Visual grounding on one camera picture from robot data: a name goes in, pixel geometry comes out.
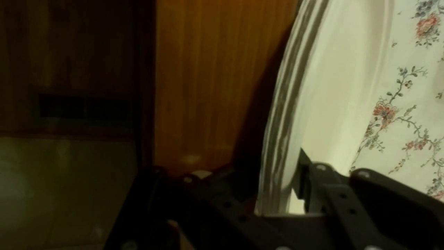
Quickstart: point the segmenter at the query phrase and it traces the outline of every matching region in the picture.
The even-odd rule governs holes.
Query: black metal frame
[[[170,183],[161,171],[143,172],[107,248],[128,241],[138,248],[178,248],[180,234],[167,219],[178,221],[199,250],[444,248],[444,204],[375,171],[346,177],[302,154],[295,190],[309,215],[261,218],[253,212],[259,176],[252,169],[231,165],[181,183]]]
[[[346,177],[302,154],[295,190],[309,215],[286,219],[254,216],[254,193],[239,196],[249,186],[239,184],[249,179],[241,172],[235,166],[203,180],[188,176],[185,197],[193,201],[182,204],[193,208],[184,214],[188,222],[178,221],[198,248],[444,248],[444,204],[375,171]]]

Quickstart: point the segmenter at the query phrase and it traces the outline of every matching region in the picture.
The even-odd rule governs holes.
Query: hole
[[[44,118],[85,118],[85,98],[75,96],[41,94],[39,111]]]
[[[87,118],[95,121],[128,121],[130,101],[120,98],[87,98]]]
[[[248,222],[249,221],[249,218],[246,216],[246,215],[241,215],[241,216],[238,216],[238,219],[241,221],[241,222]]]

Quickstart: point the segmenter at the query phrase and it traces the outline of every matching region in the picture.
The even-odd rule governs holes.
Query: wooden door
[[[159,0],[155,162],[173,175],[257,157],[297,0]]]

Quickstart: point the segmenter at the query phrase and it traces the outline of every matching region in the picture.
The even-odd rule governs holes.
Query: wood panel
[[[297,0],[159,0],[155,162],[216,169],[261,148]]]
[[[0,75],[2,134],[120,133],[82,123],[42,123],[38,93],[131,98],[134,1],[2,0]]]

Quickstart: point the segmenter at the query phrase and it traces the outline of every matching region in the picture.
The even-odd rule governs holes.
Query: floral fabric
[[[444,1],[397,0],[379,101],[353,169],[444,201]]]

